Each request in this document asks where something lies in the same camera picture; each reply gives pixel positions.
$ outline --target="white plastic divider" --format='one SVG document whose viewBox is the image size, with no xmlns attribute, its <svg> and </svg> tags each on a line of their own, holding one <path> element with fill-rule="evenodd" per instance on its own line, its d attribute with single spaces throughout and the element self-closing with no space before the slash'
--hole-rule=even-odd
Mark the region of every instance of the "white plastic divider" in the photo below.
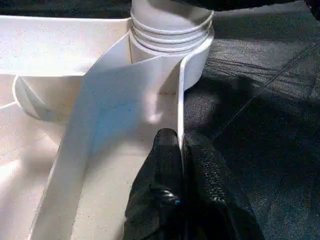
<svg viewBox="0 0 320 240">
<path fill-rule="evenodd" d="M 177 135 L 179 147 L 183 151 L 183 141 L 185 134 L 184 127 L 184 100 L 185 90 L 191 88 L 200 79 L 205 63 L 210 51 L 210 46 L 214 40 L 213 35 L 209 36 L 205 42 L 188 54 L 180 65 L 180 76 L 178 84 L 178 104 L 177 104 Z"/>
</svg>

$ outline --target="white cylindrical pipe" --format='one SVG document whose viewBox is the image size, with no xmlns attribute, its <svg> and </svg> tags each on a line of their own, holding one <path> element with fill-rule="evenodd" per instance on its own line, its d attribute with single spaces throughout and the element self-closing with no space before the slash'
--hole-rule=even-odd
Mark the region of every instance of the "white cylindrical pipe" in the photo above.
<svg viewBox="0 0 320 240">
<path fill-rule="evenodd" d="M 213 12 L 170 0 L 132 0 L 132 33 L 160 53 L 189 52 L 208 37 Z"/>
<path fill-rule="evenodd" d="M 212 38 L 213 12 L 170 0 L 132 0 L 131 58 L 162 56 L 160 94 L 175 94 L 181 60 Z M 195 66 L 202 72 L 203 67 Z"/>
</svg>

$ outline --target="plastic compartment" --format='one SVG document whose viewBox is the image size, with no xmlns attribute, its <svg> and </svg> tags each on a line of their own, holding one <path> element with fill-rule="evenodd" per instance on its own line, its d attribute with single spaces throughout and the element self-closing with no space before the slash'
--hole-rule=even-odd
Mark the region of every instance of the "plastic compartment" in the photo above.
<svg viewBox="0 0 320 240">
<path fill-rule="evenodd" d="M 30 229 L 81 81 L 68 80 L 86 72 L 129 25 L 130 19 L 0 16 L 1 240 L 32 238 Z M 25 94 L 28 86 L 32 95 L 14 96 L 14 79 L 23 79 L 18 89 Z M 42 110 L 66 116 L 61 126 L 28 111 L 23 100 L 30 104 L 30 96 L 39 100 Z M 61 108 L 58 103 L 64 102 L 69 104 Z M 56 127 L 62 131 L 53 137 Z"/>
</svg>

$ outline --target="black fabric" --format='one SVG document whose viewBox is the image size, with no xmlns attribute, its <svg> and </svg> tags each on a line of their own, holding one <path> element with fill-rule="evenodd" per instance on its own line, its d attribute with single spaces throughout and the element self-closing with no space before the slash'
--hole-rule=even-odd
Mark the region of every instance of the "black fabric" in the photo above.
<svg viewBox="0 0 320 240">
<path fill-rule="evenodd" d="M 212 143 L 190 132 L 184 151 L 190 239 L 263 240 L 246 195 Z"/>
<path fill-rule="evenodd" d="M 274 4 L 285 4 L 294 0 L 173 0 L 177 3 L 190 4 L 200 8 L 214 11 L 230 11 L 247 8 L 256 8 Z M 318 0 L 305 0 L 313 16 L 320 20 L 320 2 Z"/>
<path fill-rule="evenodd" d="M 203 76 L 185 93 L 185 131 L 221 152 L 267 240 L 319 239 L 320 25 L 304 6 L 273 11 L 216 16 Z"/>
<path fill-rule="evenodd" d="M 131 0 L 0 0 L 0 15 L 122 19 Z"/>
<path fill-rule="evenodd" d="M 247 99 L 247 92 L 202 78 L 185 95 L 186 133 L 196 129 L 222 153 L 266 239 L 318 239 L 319 124 L 258 98 L 215 138 Z"/>
</svg>

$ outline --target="white plastic edge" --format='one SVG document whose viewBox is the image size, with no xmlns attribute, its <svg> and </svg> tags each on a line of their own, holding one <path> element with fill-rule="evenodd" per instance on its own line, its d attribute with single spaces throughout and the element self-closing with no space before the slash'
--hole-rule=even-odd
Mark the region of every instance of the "white plastic edge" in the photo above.
<svg viewBox="0 0 320 240">
<path fill-rule="evenodd" d="M 185 124 L 184 124 L 184 99 L 185 99 L 185 90 L 192 87 L 201 77 L 201 73 L 204 68 L 204 63 L 208 57 L 210 46 L 214 40 L 213 35 L 209 36 L 198 48 L 192 51 L 190 54 L 185 56 L 180 64 L 180 76 L 177 87 L 178 95 L 178 107 L 177 107 L 177 135 L 178 143 L 181 152 L 183 151 L 184 145 L 184 135 L 185 135 Z M 195 57 L 202 59 L 202 62 L 197 61 L 199 65 L 189 66 L 190 72 L 187 71 L 188 63 L 195 59 Z"/>
<path fill-rule="evenodd" d="M 12 84 L 12 95 L 13 95 L 13 99 L 16 102 L 16 104 L 18 105 L 18 107 L 28 116 L 31 116 L 35 119 L 39 119 L 39 116 L 36 114 L 35 111 L 32 111 L 30 109 L 28 109 L 25 106 L 26 102 L 30 102 L 30 100 L 28 99 L 28 97 L 26 95 L 24 95 L 24 97 L 22 97 L 22 95 L 19 96 L 19 94 L 17 94 L 18 91 L 27 91 L 28 89 L 22 89 L 23 86 L 18 84 L 18 81 L 22 81 L 23 79 L 21 79 L 20 76 L 16 75 L 14 80 L 13 80 L 13 84 Z"/>
<path fill-rule="evenodd" d="M 130 20 L 130 17 L 127 18 L 68 18 L 68 17 L 44 17 L 44 16 L 11 16 L 11 15 L 2 15 L 1 19 L 17 19 L 17 20 L 44 20 L 44 21 L 58 21 L 58 22 L 126 22 Z"/>
<path fill-rule="evenodd" d="M 153 46 L 143 40 L 141 40 L 140 38 L 136 38 L 136 40 L 143 46 L 154 50 L 154 51 L 159 51 L 159 52 L 167 52 L 167 53 L 176 53 L 176 52 L 184 52 L 184 51 L 188 51 L 190 49 L 196 48 L 197 46 L 201 45 L 205 39 L 208 37 L 208 33 L 206 33 L 205 35 L 203 35 L 203 37 L 198 41 L 195 42 L 193 44 L 189 44 L 188 46 L 184 46 L 184 47 L 176 47 L 176 48 L 166 48 L 166 47 L 159 47 L 159 46 Z"/>
<path fill-rule="evenodd" d="M 186 38 L 182 38 L 182 39 L 162 39 L 162 38 L 157 38 L 157 37 L 152 37 L 150 35 L 147 35 L 145 34 L 144 32 L 140 31 L 138 28 L 136 28 L 135 26 L 133 26 L 133 31 L 143 37 L 143 38 L 146 38 L 148 40 L 150 40 L 151 42 L 154 42 L 154 43 L 159 43 L 159 44 L 183 44 L 183 43 L 187 43 L 187 42 L 190 42 L 190 41 L 193 41 L 193 40 L 196 40 L 197 38 L 201 38 L 201 37 L 204 37 L 204 36 L 207 36 L 208 35 L 208 31 L 209 29 L 212 27 L 212 21 L 210 21 L 208 27 L 206 28 L 206 31 L 203 31 L 203 32 L 199 32 L 198 34 L 196 35 L 192 35 L 190 37 L 186 37 Z"/>
<path fill-rule="evenodd" d="M 135 25 L 139 26 L 141 29 L 143 29 L 147 32 L 154 33 L 154 34 L 162 34 L 162 35 L 182 35 L 182 34 L 192 33 L 194 31 L 197 31 L 197 30 L 203 28 L 207 23 L 209 23 L 212 20 L 213 16 L 214 16 L 214 12 L 212 12 L 210 14 L 210 16 L 204 22 L 202 22 L 200 25 L 192 27 L 192 28 L 183 29 L 183 30 L 161 30 L 161 29 L 155 29 L 153 27 L 149 27 L 149 26 L 144 25 L 143 23 L 139 22 L 131 12 L 131 18 L 132 18 L 132 21 Z"/>
</svg>

